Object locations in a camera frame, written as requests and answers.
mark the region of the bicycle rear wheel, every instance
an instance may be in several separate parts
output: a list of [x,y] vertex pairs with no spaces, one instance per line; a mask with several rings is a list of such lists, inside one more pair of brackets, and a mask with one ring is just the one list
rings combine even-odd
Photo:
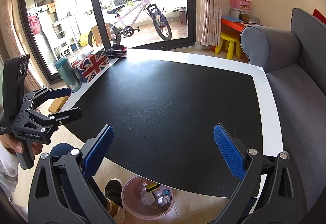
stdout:
[[156,29],[156,32],[164,41],[172,39],[170,25],[161,12],[155,11],[153,13],[153,24]]
[[[121,36],[118,34],[118,33],[119,33],[118,28],[116,28],[116,27],[114,26],[114,27],[111,29],[111,33],[112,33],[112,34],[117,33],[117,34],[115,35],[115,37],[112,38],[111,44],[112,44],[112,43],[115,43],[115,44],[117,44],[117,45],[120,45],[120,42],[121,42]],[[88,42],[88,44],[89,44],[91,47],[96,46],[95,36],[94,36],[92,30],[89,31],[88,38],[87,38],[87,42]]]

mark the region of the person's hand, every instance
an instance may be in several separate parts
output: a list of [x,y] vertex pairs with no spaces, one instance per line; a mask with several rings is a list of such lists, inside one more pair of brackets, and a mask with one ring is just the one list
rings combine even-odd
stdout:
[[[1,144],[11,153],[15,152],[23,153],[24,145],[13,135],[13,134],[4,134],[0,135]],[[32,150],[35,155],[38,155],[42,152],[43,145],[41,143],[33,142]]]

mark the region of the gray sofa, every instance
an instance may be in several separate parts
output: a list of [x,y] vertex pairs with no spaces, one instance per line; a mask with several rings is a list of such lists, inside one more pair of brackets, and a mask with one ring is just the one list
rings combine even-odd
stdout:
[[309,211],[326,184],[326,25],[293,9],[291,31],[248,26],[240,42],[266,72]]

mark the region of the black table mat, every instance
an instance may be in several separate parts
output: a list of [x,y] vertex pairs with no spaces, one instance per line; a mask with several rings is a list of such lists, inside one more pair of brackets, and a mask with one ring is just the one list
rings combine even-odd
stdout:
[[83,117],[66,127],[83,142],[109,124],[115,139],[108,159],[193,193],[230,197],[239,182],[213,140],[218,123],[248,148],[262,152],[256,89],[252,76],[242,73],[121,58],[75,107],[83,110]]

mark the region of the bicycle seat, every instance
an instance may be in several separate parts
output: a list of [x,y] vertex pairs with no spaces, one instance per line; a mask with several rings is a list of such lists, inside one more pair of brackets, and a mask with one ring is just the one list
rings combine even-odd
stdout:
[[115,14],[116,12],[118,12],[120,9],[122,9],[123,7],[125,7],[125,5],[121,5],[115,9],[112,9],[110,11],[106,11],[106,13],[109,13],[109,14]]

